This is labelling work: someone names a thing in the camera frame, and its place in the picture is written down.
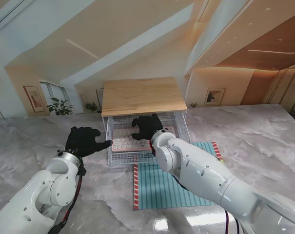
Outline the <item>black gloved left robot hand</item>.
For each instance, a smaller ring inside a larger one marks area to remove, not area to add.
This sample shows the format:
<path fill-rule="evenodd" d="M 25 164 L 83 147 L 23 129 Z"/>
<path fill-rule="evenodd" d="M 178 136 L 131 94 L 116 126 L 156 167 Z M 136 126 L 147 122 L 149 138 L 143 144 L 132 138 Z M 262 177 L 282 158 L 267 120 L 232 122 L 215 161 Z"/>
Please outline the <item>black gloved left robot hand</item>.
<path fill-rule="evenodd" d="M 96 142 L 96 137 L 100 136 L 98 129 L 91 127 L 72 127 L 65 144 L 65 151 L 79 157 L 86 157 L 95 152 L 102 151 L 110 147 L 113 142 L 106 140 Z"/>

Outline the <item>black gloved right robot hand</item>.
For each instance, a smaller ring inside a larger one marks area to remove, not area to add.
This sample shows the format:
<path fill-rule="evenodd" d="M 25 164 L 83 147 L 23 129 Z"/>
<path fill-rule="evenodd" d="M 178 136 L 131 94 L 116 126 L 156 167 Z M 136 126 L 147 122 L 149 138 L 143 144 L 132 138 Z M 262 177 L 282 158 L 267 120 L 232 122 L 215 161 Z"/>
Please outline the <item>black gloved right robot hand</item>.
<path fill-rule="evenodd" d="M 139 132 L 131 134 L 132 138 L 140 141 L 142 139 L 150 140 L 153 135 L 163 129 L 163 125 L 157 114 L 150 116 L 140 116 L 132 120 L 132 127 L 138 127 Z"/>

